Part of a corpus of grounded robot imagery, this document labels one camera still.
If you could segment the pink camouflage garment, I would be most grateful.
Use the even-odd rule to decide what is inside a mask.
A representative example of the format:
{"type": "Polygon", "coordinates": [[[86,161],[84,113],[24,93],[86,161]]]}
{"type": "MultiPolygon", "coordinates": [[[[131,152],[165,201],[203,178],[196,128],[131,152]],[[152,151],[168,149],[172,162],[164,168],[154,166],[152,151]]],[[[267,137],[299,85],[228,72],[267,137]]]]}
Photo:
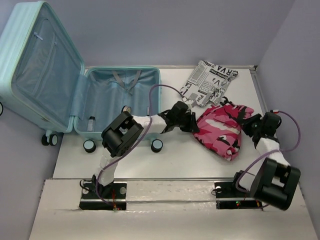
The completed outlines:
{"type": "Polygon", "coordinates": [[[218,105],[212,105],[197,119],[198,133],[194,138],[211,152],[231,162],[239,154],[242,143],[240,123],[252,116],[254,109],[235,104],[223,97],[218,105]]]}

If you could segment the newspaper print cloth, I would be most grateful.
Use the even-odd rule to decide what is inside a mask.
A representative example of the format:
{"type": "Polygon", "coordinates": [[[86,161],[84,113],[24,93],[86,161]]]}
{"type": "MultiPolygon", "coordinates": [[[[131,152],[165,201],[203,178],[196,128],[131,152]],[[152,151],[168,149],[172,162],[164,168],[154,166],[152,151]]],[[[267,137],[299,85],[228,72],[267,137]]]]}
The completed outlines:
{"type": "Polygon", "coordinates": [[[188,100],[204,107],[208,103],[217,105],[230,85],[239,75],[237,70],[200,60],[186,80],[180,93],[188,100]]]}

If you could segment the clear bottle black cap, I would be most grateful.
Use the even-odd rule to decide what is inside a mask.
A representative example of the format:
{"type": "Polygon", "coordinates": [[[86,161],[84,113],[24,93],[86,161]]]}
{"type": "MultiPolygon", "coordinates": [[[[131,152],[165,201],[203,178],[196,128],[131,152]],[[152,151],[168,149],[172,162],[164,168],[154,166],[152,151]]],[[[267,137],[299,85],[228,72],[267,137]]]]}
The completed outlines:
{"type": "Polygon", "coordinates": [[[96,118],[94,116],[90,116],[87,122],[87,131],[93,132],[95,129],[96,118]]]}

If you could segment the light blue suitcase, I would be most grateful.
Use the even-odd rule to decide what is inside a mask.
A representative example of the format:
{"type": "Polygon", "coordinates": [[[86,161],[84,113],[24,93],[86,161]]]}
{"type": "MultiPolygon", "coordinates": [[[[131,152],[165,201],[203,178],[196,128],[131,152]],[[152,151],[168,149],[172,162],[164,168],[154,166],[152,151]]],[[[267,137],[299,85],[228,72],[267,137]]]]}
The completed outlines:
{"type": "Polygon", "coordinates": [[[160,83],[153,66],[86,67],[45,1],[17,3],[0,37],[0,106],[43,129],[44,146],[55,146],[58,133],[76,132],[94,152],[124,106],[141,117],[160,111],[160,83]]]}

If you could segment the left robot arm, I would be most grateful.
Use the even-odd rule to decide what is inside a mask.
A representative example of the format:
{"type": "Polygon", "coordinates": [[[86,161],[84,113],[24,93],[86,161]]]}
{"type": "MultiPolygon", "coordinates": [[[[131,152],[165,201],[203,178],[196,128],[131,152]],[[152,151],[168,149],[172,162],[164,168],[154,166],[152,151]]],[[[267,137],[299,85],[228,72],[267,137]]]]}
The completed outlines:
{"type": "Polygon", "coordinates": [[[136,116],[124,110],[101,134],[102,157],[97,172],[92,176],[94,193],[101,198],[110,194],[118,162],[147,134],[164,134],[174,128],[186,133],[200,131],[196,113],[182,101],[152,116],[136,116]]]}

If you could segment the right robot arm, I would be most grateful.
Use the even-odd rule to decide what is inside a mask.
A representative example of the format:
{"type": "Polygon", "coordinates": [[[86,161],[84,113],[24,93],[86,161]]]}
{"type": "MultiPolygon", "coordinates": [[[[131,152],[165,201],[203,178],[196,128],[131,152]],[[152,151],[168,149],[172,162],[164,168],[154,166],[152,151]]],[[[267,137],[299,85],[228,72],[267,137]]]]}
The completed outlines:
{"type": "Polygon", "coordinates": [[[283,153],[295,150],[301,141],[301,129],[297,121],[282,110],[270,110],[264,115],[256,114],[245,119],[240,124],[243,132],[252,139],[254,148],[260,156],[254,160],[245,170],[234,175],[230,183],[230,190],[235,196],[249,195],[258,201],[286,211],[293,200],[298,186],[301,171],[285,159],[283,153]],[[298,132],[297,143],[291,149],[282,149],[276,138],[276,131],[282,123],[279,114],[288,116],[296,125],[298,132]],[[254,174],[251,185],[248,185],[244,177],[258,162],[260,168],[254,174]]]}

